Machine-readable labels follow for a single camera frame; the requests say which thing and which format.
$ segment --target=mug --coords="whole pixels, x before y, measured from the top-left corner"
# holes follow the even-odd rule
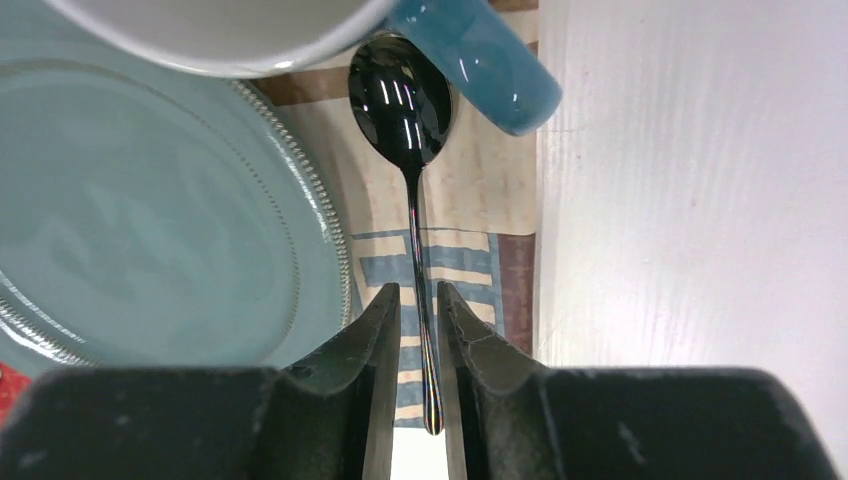
[[[186,72],[257,78],[302,69],[380,29],[407,37],[512,135],[544,123],[556,80],[484,0],[46,0],[135,55]]]

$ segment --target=patterned cloth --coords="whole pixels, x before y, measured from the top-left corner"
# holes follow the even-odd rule
[[[489,3],[536,51],[538,0]],[[405,184],[400,172],[365,141],[350,112],[347,71],[353,51],[310,70],[255,83],[298,133],[346,217],[352,236],[356,313],[383,284],[397,282],[402,287],[403,343],[396,425],[423,427]],[[451,137],[427,167],[422,183],[430,279],[453,282],[481,319],[530,353],[535,135],[510,137],[460,98]],[[0,420],[29,383],[6,366],[2,366],[2,373]]]

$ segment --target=blue mug handle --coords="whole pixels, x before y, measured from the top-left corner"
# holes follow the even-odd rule
[[[386,27],[506,133],[537,129],[562,98],[557,81],[484,0],[400,0]]]

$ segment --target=spoon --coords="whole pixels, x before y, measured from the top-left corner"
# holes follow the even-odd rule
[[[406,181],[409,237],[418,304],[421,364],[424,383],[424,426],[442,431],[439,395],[438,338],[431,321],[430,301],[419,225],[418,184],[421,173],[441,151],[448,137],[452,103],[442,74],[408,40],[388,34],[361,46],[348,76],[350,105],[356,123],[371,145],[398,167]]]

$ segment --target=plate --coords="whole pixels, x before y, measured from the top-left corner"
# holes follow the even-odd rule
[[[350,318],[315,165],[249,84],[0,6],[0,360],[285,366]]]

